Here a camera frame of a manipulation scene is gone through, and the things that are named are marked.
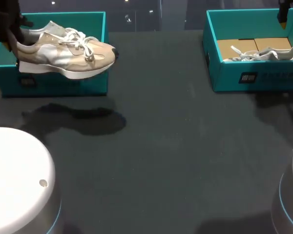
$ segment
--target cardboard packaging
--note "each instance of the cardboard packaging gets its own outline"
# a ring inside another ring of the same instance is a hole
[[[34,23],[32,29],[46,26],[49,21],[75,28],[108,43],[105,12],[65,12],[23,14]],[[106,95],[108,71],[92,78],[71,80],[59,73],[20,73],[16,58],[0,43],[0,90],[2,97],[56,97]]]
[[[203,48],[214,91],[293,91],[293,60],[230,61],[242,53],[267,47],[293,46],[293,8],[284,30],[279,9],[210,10],[203,33]]]

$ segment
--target shoelace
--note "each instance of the shoelace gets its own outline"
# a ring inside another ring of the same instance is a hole
[[[91,47],[87,45],[87,43],[90,40],[96,40],[95,37],[87,37],[84,33],[78,32],[77,30],[73,28],[66,28],[67,34],[64,38],[59,40],[59,44],[68,44],[68,45],[74,45],[75,49],[83,48],[84,49],[84,57],[87,61],[93,61],[93,50]]]
[[[231,46],[231,49],[234,50],[240,56],[240,61],[262,60],[258,51],[247,51],[245,53],[242,53],[233,45]]]

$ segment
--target label on box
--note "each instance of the label on box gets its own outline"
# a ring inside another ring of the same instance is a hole
[[[207,67],[209,67],[210,58],[209,58],[209,53],[208,52],[205,55],[205,60],[206,60]]]
[[[243,72],[241,74],[239,84],[251,84],[255,83],[257,72]]]
[[[26,87],[26,88],[34,88],[34,87],[36,87],[35,78],[30,74],[20,76],[19,77],[19,82],[20,82],[20,85],[22,87]]]

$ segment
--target sneaker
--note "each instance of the sneaker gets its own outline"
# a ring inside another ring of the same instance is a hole
[[[118,57],[113,46],[94,37],[79,37],[76,30],[53,29],[39,32],[33,45],[17,43],[20,72],[59,72],[69,79],[84,79],[105,71]],[[37,34],[31,30],[25,34],[26,41],[33,41]]]
[[[293,47],[290,50],[278,50],[267,48],[263,51],[248,51],[242,53],[240,50],[231,46],[240,57],[224,59],[224,62],[232,61],[259,61],[259,60],[293,60]]]
[[[77,38],[84,39],[86,36],[84,33],[77,31],[74,28],[63,28],[62,26],[50,21],[45,27],[40,29],[25,29],[21,28],[21,32],[25,37],[25,45],[34,44],[42,33],[50,33],[59,37],[65,37],[67,34],[72,34]]]

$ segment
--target shoe sole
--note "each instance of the shoe sole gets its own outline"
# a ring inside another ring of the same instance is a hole
[[[72,71],[65,70],[61,67],[56,67],[56,66],[52,66],[48,64],[34,64],[34,63],[20,61],[19,71],[22,73],[34,73],[34,74],[58,72],[58,73],[61,73],[63,76],[67,77],[68,79],[86,79],[86,78],[90,78],[104,72],[113,64],[114,63],[111,63],[108,66],[105,66],[103,68],[100,68],[98,70],[93,70],[93,71],[72,72]]]

